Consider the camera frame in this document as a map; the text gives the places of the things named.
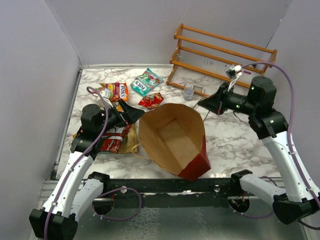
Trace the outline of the small red chips packet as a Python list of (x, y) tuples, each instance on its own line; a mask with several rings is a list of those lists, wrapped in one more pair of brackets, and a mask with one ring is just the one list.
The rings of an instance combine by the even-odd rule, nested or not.
[(147, 109), (154, 109), (157, 108), (163, 102), (163, 100), (164, 98), (162, 97), (161, 93), (157, 92), (144, 96), (138, 104)]

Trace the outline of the red orange Fox's packet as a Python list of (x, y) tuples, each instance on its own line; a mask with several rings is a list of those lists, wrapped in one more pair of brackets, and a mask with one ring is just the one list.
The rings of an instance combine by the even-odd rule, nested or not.
[(121, 82), (114, 82), (114, 83), (100, 83), (100, 86), (103, 89), (109, 89), (110, 96), (108, 99), (111, 102), (123, 100), (123, 101), (128, 101), (129, 100), (129, 90), (128, 86), (126, 83), (121, 83)]

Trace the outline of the gold chips bag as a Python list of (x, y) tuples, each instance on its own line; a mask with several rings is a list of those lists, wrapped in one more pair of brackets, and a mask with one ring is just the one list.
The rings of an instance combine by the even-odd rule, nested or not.
[(138, 134), (136, 124), (132, 124), (119, 148), (119, 154), (133, 154), (138, 152)]

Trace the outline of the red snack packet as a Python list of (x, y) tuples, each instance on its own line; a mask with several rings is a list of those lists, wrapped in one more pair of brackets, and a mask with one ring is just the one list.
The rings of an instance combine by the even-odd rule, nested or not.
[(124, 127), (116, 126), (111, 130), (105, 132), (102, 135), (103, 141), (102, 141), (100, 151), (102, 153), (107, 152), (107, 153), (118, 154), (131, 127), (132, 127), (131, 124), (128, 124), (127, 126), (124, 126)]

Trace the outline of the teal Fox's candy packet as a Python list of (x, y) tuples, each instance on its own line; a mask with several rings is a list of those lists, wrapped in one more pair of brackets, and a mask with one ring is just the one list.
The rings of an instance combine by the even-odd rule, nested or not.
[(164, 80), (147, 68), (143, 74), (137, 76), (130, 84), (131, 88), (142, 97), (145, 97), (151, 90), (163, 83)]

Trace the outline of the red paper bag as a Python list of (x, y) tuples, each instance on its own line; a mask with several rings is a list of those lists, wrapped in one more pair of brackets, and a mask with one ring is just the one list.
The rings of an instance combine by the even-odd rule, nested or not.
[(165, 171), (195, 181), (211, 169), (201, 115), (193, 108), (166, 103), (139, 119), (139, 143)]

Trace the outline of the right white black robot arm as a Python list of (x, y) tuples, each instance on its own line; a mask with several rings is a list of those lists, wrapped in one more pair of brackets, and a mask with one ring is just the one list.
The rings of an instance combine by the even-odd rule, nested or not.
[(251, 129), (271, 154), (284, 188), (267, 183), (250, 170), (242, 170), (232, 174), (229, 189), (236, 196), (244, 192), (255, 195), (272, 207), (283, 224), (289, 225), (319, 211), (320, 189), (302, 164), (286, 118), (273, 108), (276, 92), (271, 79), (257, 76), (246, 96), (235, 93), (224, 82), (216, 93), (197, 104), (216, 115), (233, 110), (248, 116)]

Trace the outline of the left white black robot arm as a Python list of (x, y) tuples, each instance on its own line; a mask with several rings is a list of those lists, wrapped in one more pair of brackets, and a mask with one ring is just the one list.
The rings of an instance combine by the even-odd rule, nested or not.
[(114, 127), (137, 122), (145, 113), (123, 100), (123, 111), (115, 107), (102, 109), (91, 103), (82, 109), (81, 126), (73, 139), (67, 165), (53, 192), (40, 209), (33, 209), (29, 221), (34, 235), (44, 240), (72, 240), (78, 222), (96, 197), (106, 197), (111, 190), (110, 177), (94, 173), (81, 186), (103, 144), (103, 134)]

